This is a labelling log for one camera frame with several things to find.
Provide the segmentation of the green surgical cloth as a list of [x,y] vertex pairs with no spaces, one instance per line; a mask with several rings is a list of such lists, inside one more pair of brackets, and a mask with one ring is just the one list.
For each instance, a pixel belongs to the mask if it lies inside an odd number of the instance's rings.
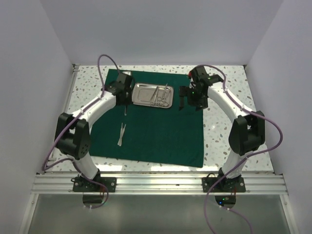
[[[202,167],[204,160],[203,112],[185,105],[180,111],[178,89],[190,84],[186,75],[133,71],[137,83],[172,86],[171,108],[116,106],[99,118],[91,129],[90,155]],[[121,123],[126,124],[122,146],[117,145]]]

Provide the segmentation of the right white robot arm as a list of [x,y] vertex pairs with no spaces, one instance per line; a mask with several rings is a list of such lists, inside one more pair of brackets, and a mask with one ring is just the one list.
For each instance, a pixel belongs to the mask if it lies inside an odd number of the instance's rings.
[[188,73],[189,86],[179,87],[179,109],[187,103],[197,111],[208,107],[208,100],[214,101],[229,118],[232,128],[229,134],[230,154],[225,164],[219,169],[215,182],[209,178],[205,183],[210,188],[218,187],[229,191],[238,184],[246,156],[256,151],[265,141],[265,120],[261,111],[253,112],[231,95],[226,86],[224,73],[209,75],[203,65],[198,65]]

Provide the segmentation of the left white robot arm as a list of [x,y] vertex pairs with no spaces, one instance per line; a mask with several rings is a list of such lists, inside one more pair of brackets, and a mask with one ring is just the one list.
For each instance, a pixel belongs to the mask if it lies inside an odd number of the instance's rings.
[[100,93],[82,108],[58,117],[56,148],[71,160],[78,172],[73,179],[74,192],[107,192],[99,169],[91,159],[90,129],[106,112],[115,106],[132,103],[134,78],[131,73],[119,73],[117,79],[102,87]]

